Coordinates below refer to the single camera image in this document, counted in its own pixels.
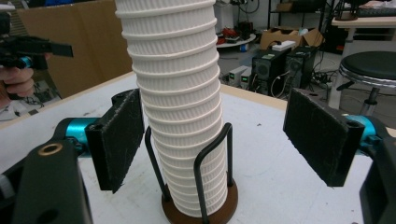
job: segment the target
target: stack of white cups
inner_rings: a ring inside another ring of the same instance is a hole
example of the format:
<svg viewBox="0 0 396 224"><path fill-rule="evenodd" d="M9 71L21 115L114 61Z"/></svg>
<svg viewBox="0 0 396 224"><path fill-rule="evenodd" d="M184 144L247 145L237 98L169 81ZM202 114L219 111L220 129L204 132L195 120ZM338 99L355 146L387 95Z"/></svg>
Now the stack of white cups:
<svg viewBox="0 0 396 224"><path fill-rule="evenodd" d="M200 217L193 163L223 126L215 0L116 0L122 36L177 209ZM206 209L227 198L224 143L203 161Z"/></svg>

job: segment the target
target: white table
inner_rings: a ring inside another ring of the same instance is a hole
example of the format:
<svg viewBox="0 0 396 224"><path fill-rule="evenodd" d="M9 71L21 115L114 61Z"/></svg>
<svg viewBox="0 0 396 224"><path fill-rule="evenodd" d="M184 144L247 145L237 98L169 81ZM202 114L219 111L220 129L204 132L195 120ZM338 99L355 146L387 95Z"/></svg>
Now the white table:
<svg viewBox="0 0 396 224"><path fill-rule="evenodd" d="M358 28L396 28L396 17L372 17L372 18L358 18L355 21L336 21L332 20L332 25L337 26L338 28L346 28L348 29L348 36L346 38L346 43L344 46L344 51L342 57L351 54L352 44L354 42L353 36L356 33L356 29ZM382 45L385 50L396 50L396 42L394 41L381 41L377 45L373 45L372 47L365 45L360 51L369 51L369 50L379 50L379 46ZM337 91L337 87L343 84L343 76L341 74L337 74L335 81L332 83L332 90L330 93L330 98L328 105L329 107L338 109L340 107L340 99L341 92Z"/></svg>
<svg viewBox="0 0 396 224"><path fill-rule="evenodd" d="M111 96L135 87L135 75L127 74L32 117L1 124L0 172L46 142L60 120L101 117L111 107ZM359 190L370 159L356 156L346 185L328 188L282 131L286 102L227 86L222 86L221 95L224 120L233 125L233 178L239 197L230 223L362 223ZM143 142L114 195L99 190L91 159L79 159L79 165L94 223L167 223Z"/></svg>

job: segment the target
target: shelf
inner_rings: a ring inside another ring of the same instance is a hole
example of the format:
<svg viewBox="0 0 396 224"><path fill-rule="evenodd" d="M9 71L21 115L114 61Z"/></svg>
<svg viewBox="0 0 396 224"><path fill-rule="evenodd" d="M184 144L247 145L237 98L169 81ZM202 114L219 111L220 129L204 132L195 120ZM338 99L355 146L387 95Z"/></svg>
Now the shelf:
<svg viewBox="0 0 396 224"><path fill-rule="evenodd" d="M320 14L320 19L319 19L319 25L318 25L318 29L321 30L321 26L323 23L323 19L324 19L324 14L325 14L325 9L326 9L326 5L327 3L324 2L321 10L315 10L315 11L304 11L304 10L295 10L295 11L276 11L276 10L271 10L271 2L272 1L268 1L268 21L267 21L267 29L270 29L270 24L271 24L271 14L276 13L278 14L278 21L277 21L277 25L280 26L281 25L281 14L287 13L287 14L297 14L297 13L301 13L303 14L303 18L302 18L302 27L304 27L304 19L305 19L305 14L306 13L318 13Z"/></svg>

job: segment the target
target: round wooden base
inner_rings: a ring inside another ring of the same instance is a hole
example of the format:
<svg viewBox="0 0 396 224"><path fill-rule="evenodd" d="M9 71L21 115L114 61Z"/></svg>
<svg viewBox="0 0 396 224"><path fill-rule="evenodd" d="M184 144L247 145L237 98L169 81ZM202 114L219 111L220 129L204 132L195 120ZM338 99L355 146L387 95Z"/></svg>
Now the round wooden base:
<svg viewBox="0 0 396 224"><path fill-rule="evenodd" d="M162 197L162 204L163 204L163 211L165 212L165 215L170 223L202 224L202 219L200 217L189 217L179 212L175 207L173 200L166 202ZM227 199L224 205L220 208L219 211L215 212L214 214L208 217L209 222L217 223L217 224L227 223L233 216L237 204L238 204L238 188L235 184L235 181L233 180L233 185L231 187L228 187Z"/></svg>

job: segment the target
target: floor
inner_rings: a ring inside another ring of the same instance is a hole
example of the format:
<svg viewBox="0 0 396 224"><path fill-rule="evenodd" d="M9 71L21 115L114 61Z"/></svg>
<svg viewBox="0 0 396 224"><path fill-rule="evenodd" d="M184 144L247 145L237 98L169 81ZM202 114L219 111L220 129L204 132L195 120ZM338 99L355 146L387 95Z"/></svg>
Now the floor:
<svg viewBox="0 0 396 224"><path fill-rule="evenodd" d="M219 67L221 76L227 76L228 72L241 66L251 66L251 59L257 54L259 45L252 43L246 52L241 52L239 47L218 49ZM317 53L315 63L315 71L320 73L332 73L336 76L341 60L341 55L320 51ZM312 84L312 89L322 95L322 100L327 101L327 91L324 86ZM362 103L370 94L370 87L355 84L349 89L343 90L340 102L340 111L345 114L358 115L361 111ZM396 129L396 90L381 90L377 97L378 105L373 114L374 117L380 119L386 126Z"/></svg>

